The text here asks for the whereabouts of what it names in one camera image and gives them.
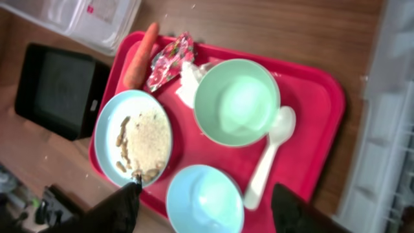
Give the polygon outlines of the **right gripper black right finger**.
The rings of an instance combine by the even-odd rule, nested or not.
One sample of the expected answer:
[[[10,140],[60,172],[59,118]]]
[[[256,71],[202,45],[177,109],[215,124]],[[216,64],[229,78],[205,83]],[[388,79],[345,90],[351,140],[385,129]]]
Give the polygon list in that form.
[[[350,233],[281,183],[273,187],[271,209],[277,233]]]

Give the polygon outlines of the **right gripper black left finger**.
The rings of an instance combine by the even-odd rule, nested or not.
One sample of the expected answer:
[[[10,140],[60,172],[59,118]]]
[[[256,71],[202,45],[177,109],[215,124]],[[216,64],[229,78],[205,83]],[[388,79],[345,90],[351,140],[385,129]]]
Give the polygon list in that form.
[[[83,217],[49,227],[46,233],[132,233],[136,226],[142,178],[136,176]]]

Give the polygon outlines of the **light blue bowl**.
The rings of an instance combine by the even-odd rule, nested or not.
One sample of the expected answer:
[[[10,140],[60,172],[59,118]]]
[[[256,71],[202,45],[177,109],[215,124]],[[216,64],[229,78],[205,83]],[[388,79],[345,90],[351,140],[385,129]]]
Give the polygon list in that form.
[[[175,174],[166,194],[166,212],[178,233],[240,233],[245,221],[238,185],[226,173],[203,164]]]

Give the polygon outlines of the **white plastic spoon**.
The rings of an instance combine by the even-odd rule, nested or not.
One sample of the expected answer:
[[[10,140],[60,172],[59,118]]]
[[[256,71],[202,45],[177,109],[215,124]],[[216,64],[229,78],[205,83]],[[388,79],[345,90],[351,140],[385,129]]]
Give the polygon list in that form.
[[[249,210],[256,210],[262,200],[265,187],[270,175],[278,148],[288,141],[296,127],[296,113],[293,108],[283,106],[280,108],[275,122],[268,136],[267,146],[255,168],[255,171],[245,190],[243,204]]]

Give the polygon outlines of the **mint green bowl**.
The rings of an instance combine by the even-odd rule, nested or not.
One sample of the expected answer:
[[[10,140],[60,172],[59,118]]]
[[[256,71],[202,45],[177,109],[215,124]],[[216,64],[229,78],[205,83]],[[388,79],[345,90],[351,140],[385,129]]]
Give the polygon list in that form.
[[[281,106],[275,78],[246,59],[223,61],[211,68],[195,92],[193,112],[199,129],[223,146],[247,146],[262,139]]]

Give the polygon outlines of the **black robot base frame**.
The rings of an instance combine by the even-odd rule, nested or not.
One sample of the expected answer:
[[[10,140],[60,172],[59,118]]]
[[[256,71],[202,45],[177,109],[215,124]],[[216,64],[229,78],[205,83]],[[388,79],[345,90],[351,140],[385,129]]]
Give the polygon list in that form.
[[[44,187],[38,197],[1,166],[1,232],[43,232],[84,214],[57,186]]]

